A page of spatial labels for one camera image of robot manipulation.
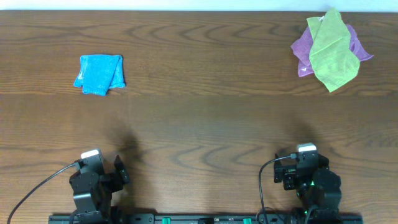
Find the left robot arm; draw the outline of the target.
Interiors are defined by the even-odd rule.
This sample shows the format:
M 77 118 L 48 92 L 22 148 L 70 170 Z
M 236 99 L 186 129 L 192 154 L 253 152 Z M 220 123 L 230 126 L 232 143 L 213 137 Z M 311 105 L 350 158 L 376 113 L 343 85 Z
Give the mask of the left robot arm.
M 92 155 L 75 161 L 77 171 L 69 178 L 76 210 L 69 222 L 127 223 L 126 214 L 112 206 L 112 194 L 130 183 L 129 174 L 119 156 L 114 160 L 114 170 L 104 171 L 101 155 Z

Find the green microfiber cloth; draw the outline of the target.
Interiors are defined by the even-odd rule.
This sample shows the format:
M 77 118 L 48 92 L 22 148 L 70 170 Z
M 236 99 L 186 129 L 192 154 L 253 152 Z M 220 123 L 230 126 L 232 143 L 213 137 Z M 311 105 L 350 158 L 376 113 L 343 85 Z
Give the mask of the green microfiber cloth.
M 349 49 L 351 34 L 335 9 L 307 19 L 313 44 L 309 60 L 315 76 L 333 92 L 358 74 L 360 61 Z

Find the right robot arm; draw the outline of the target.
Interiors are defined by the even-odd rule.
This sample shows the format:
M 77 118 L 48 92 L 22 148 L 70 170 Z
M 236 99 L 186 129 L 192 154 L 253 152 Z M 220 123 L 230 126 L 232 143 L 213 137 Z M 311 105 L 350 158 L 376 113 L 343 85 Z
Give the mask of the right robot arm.
M 301 208 L 287 215 L 286 223 L 342 223 L 339 204 L 341 178 L 329 168 L 329 159 L 317 151 L 275 156 L 274 182 L 295 190 Z

